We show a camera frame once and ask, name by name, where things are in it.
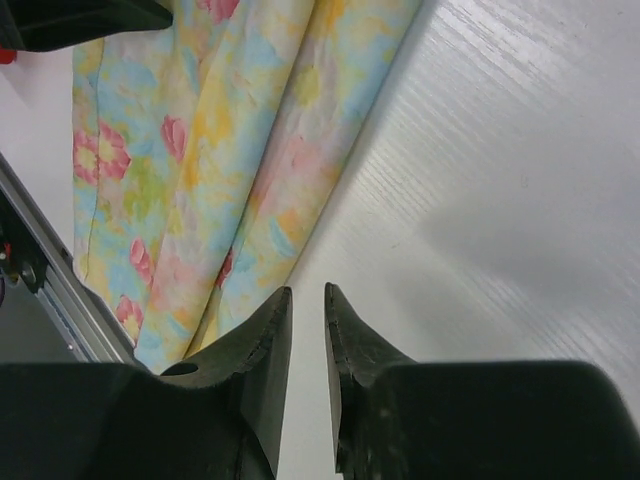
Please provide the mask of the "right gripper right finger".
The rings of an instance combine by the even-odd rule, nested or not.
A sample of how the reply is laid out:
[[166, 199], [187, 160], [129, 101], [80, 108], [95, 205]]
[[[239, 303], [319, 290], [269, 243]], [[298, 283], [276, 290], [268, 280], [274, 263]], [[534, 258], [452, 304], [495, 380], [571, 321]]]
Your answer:
[[346, 479], [635, 479], [639, 433], [576, 360], [420, 363], [324, 290], [336, 471]]

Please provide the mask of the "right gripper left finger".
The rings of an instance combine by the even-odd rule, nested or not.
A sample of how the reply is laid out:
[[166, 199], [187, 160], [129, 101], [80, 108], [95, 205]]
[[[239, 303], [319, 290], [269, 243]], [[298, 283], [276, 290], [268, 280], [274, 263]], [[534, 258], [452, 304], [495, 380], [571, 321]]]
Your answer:
[[281, 287], [155, 375], [124, 363], [1, 369], [5, 479], [273, 479], [292, 344]]

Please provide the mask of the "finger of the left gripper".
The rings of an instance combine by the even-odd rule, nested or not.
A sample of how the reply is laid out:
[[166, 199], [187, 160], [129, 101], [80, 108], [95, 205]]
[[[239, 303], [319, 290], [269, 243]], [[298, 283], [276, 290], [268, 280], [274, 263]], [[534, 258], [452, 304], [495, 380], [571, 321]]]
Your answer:
[[172, 12], [150, 0], [1, 0], [1, 47], [50, 52], [172, 23]]

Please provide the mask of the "floral pastel skirt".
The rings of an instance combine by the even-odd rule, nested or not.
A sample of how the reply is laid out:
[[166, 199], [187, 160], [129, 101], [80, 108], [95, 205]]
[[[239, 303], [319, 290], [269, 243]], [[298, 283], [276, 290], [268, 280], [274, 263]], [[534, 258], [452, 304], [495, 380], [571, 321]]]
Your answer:
[[416, 1], [175, 1], [73, 52], [74, 270], [160, 373], [290, 276]]

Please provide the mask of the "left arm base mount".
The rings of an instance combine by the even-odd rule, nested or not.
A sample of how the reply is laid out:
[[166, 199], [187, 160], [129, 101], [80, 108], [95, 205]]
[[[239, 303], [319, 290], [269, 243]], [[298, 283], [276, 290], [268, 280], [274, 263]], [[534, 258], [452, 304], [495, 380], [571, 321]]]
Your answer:
[[19, 212], [1, 195], [1, 270], [12, 284], [21, 280], [36, 294], [44, 285], [48, 262]]

